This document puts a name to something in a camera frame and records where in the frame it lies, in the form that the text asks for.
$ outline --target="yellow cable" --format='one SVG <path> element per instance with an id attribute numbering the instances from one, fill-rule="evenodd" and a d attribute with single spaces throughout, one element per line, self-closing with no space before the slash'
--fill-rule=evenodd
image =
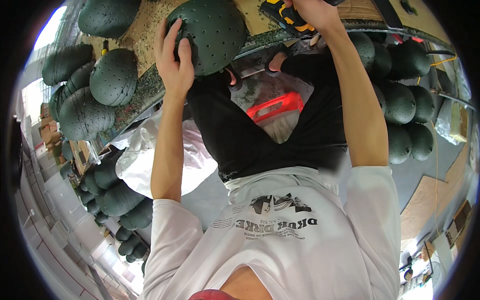
<path id="1" fill-rule="evenodd" d="M 441 64 L 441 63 L 443 63 L 443 62 L 447 62 L 447 61 L 451 61 L 451 60 L 456 60 L 456 53 L 455 53 L 455 57 L 452 57 L 452 58 L 450 58 L 450 59 L 441 60 L 441 61 L 439 61 L 439 62 L 436 62 L 436 63 L 431 64 L 431 66 L 436 66 L 436 65 L 439 65 L 439 64 Z"/>
<path id="2" fill-rule="evenodd" d="M 437 229 L 437 234 L 440 236 L 440 232 L 438 231 L 438 224 L 437 224 L 437 202 L 438 202 L 438 144 L 437 144 L 437 131 L 435 130 L 435 125 L 433 121 L 430 120 L 430 123 L 433 127 L 433 138 L 435 140 L 435 152 L 437 154 L 437 177 L 435 178 L 435 229 Z"/>

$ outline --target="hand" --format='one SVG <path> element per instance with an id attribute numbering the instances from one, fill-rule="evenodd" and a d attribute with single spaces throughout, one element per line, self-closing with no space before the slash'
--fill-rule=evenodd
<path id="1" fill-rule="evenodd" d="M 295 5 L 302 19 L 312 25 L 320 34 L 339 26 L 344 29 L 336 6 L 330 5 L 324 0 L 283 0 L 283 2 L 286 7 Z"/>
<path id="2" fill-rule="evenodd" d="M 187 96 L 187 92 L 193 84 L 194 70 L 192 64 L 192 49 L 188 39 L 183 38 L 178 47 L 180 62 L 175 61 L 173 51 L 175 50 L 175 39 L 180 30 L 182 20 L 178 18 L 170 28 L 167 36 L 165 31 L 167 19 L 163 19 L 158 26 L 155 41 L 154 52 L 156 59 L 156 68 L 158 74 L 162 77 L 165 86 L 165 94 L 173 99 L 182 101 Z"/>

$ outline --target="white wall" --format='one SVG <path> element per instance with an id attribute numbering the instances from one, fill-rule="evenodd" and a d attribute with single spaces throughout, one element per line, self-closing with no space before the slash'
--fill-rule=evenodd
<path id="1" fill-rule="evenodd" d="M 95 217 L 85 210 L 69 180 L 63 179 L 60 173 L 47 180 L 45 186 L 70 232 L 75 235 L 82 248 L 91 254 L 104 239 L 100 227 L 94 221 Z"/>
<path id="2" fill-rule="evenodd" d="M 77 299 L 103 299 L 91 275 L 82 270 L 51 235 L 50 225 L 36 204 L 26 172 L 22 173 L 21 191 L 15 198 L 19 221 L 24 225 L 23 234 L 31 251 L 50 270 L 49 274 L 55 276 L 57 288 L 63 287 L 64 291 L 70 291 Z"/>

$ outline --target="white long-sleeve shirt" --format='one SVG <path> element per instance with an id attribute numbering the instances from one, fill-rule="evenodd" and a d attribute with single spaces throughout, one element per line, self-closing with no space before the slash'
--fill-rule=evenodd
<path id="1" fill-rule="evenodd" d="M 143 299 L 220 289 L 243 266 L 273 300 L 396 299 L 400 214 L 391 173 L 353 168 L 344 207 L 314 169 L 231 180 L 231 204 L 205 234 L 180 203 L 154 200 Z"/>

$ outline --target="black pants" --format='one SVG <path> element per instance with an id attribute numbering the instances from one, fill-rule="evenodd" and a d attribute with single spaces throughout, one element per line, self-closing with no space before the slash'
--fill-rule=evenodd
<path id="1" fill-rule="evenodd" d="M 287 58 L 281 71 L 314 87 L 291 136 L 277 144 L 230 100 L 230 74 L 195 80 L 187 101 L 223 182 L 285 167 L 338 167 L 347 150 L 338 77 L 330 54 Z"/>

